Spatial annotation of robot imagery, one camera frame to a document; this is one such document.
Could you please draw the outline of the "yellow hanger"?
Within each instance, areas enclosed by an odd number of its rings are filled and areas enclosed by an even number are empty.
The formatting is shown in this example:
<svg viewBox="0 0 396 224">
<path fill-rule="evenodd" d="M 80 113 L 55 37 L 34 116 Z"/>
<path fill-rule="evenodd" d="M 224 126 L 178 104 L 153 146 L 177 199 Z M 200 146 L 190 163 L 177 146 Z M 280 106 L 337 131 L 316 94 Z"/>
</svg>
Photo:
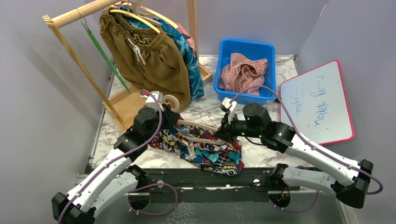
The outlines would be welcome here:
<svg viewBox="0 0 396 224">
<path fill-rule="evenodd" d="M 154 26 L 152 23 L 150 23 L 149 21 L 147 21 L 147 20 L 145 20 L 145 19 L 143 19 L 143 18 L 141 18 L 141 17 L 139 17 L 139 16 L 137 16 L 137 15 L 135 15 L 135 14 L 133 14 L 133 13 L 130 13 L 130 12 L 127 12 L 127 11 L 123 11 L 123 10 L 119 10 L 119 9 L 111 9 L 111 10 L 109 10 L 109 12 L 110 12 L 110 13 L 119 13 L 119 14 L 123 14 L 123 15 L 125 15 L 125 16 L 127 16 L 127 17 L 131 17 L 131 18 L 134 18 L 134 19 L 136 19 L 136 20 L 139 20 L 140 22 L 146 24 L 146 25 L 149 26 L 151 29 L 153 29 L 154 31 L 156 31 L 158 34 L 160 33 L 160 29 L 158 29 L 158 28 L 157 28 L 156 26 Z"/>
</svg>

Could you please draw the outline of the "comic print shorts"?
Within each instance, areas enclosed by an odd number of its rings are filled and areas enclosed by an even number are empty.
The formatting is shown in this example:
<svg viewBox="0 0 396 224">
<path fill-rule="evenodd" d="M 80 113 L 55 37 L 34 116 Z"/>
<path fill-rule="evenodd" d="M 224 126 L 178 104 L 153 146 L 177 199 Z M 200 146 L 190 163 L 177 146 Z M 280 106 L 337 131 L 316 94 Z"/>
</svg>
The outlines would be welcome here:
<svg viewBox="0 0 396 224">
<path fill-rule="evenodd" d="M 213 132 L 196 126 L 178 125 L 172 129 L 162 129 L 150 142 L 152 148 L 176 153 L 179 157 L 202 170 L 227 176 L 242 172 L 242 142 L 226 142 L 223 145 L 193 142 L 192 138 L 220 140 Z"/>
</svg>

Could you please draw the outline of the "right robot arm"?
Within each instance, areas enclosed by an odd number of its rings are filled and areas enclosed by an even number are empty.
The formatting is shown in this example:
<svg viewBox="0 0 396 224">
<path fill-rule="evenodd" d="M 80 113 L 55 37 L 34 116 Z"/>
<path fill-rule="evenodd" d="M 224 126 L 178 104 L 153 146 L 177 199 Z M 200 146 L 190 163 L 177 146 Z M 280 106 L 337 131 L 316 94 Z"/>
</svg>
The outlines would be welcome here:
<svg viewBox="0 0 396 224">
<path fill-rule="evenodd" d="M 374 165 L 369 160 L 355 161 L 338 155 L 309 140 L 293 127 L 272 121 L 268 110 L 258 103 L 243 108 L 244 120 L 235 115 L 237 103 L 226 98 L 220 109 L 225 112 L 214 137 L 235 142 L 238 137 L 258 138 L 271 150 L 302 159 L 318 171 L 278 164 L 269 183 L 272 188 L 307 187 L 336 195 L 342 203 L 357 209 L 364 206 Z"/>
</svg>

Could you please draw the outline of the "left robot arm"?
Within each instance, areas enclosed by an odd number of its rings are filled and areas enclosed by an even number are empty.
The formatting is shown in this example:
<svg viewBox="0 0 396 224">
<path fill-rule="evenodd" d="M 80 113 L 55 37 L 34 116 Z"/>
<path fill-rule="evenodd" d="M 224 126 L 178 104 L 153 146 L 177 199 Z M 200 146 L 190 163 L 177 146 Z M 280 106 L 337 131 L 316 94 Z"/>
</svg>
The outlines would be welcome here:
<svg viewBox="0 0 396 224">
<path fill-rule="evenodd" d="M 179 118 L 180 114 L 166 105 L 160 110 L 141 108 L 107 157 L 80 184 L 66 194 L 53 196 L 54 219 L 59 224 L 93 224 L 117 199 L 144 190 L 148 174 L 133 162 L 161 129 L 174 127 Z"/>
</svg>

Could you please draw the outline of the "green hanger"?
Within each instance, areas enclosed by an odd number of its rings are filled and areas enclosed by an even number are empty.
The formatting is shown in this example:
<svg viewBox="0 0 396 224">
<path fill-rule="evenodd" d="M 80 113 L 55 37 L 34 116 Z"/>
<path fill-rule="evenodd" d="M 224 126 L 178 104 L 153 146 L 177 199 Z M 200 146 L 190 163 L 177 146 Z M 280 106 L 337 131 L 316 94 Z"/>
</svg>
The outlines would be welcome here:
<svg viewBox="0 0 396 224">
<path fill-rule="evenodd" d="M 104 52 L 104 50 L 101 47 L 100 43 L 98 42 L 98 40 L 96 39 L 96 37 L 94 36 L 92 31 L 90 30 L 89 26 L 87 25 L 87 20 L 85 18 L 84 18 L 84 22 L 81 21 L 81 24 L 83 25 L 85 31 L 87 32 L 88 36 L 90 37 L 92 43 L 94 44 L 94 46 L 96 47 L 98 52 L 101 54 L 101 56 L 103 57 L 105 62 L 108 64 L 108 66 L 110 67 L 112 72 L 115 74 L 115 76 L 118 78 L 120 83 L 123 85 L 124 89 L 127 91 L 127 93 L 131 93 L 129 87 L 127 86 L 126 82 L 124 81 L 124 79 L 122 78 L 122 76 L 120 75 L 118 70 L 116 69 L 114 63 L 110 60 L 110 58 Z"/>
</svg>

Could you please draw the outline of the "mustard brown shorts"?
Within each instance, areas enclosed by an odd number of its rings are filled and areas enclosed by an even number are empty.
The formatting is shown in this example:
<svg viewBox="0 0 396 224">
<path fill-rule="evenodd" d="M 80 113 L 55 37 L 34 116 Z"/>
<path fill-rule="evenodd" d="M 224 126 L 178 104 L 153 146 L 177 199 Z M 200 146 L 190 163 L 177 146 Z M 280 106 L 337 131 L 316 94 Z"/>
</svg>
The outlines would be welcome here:
<svg viewBox="0 0 396 224">
<path fill-rule="evenodd" d="M 121 76 L 137 88 L 173 95 L 178 112 L 191 102 L 189 73 L 174 41 L 163 30 L 134 28 L 120 13 L 105 9 L 100 34 Z"/>
</svg>

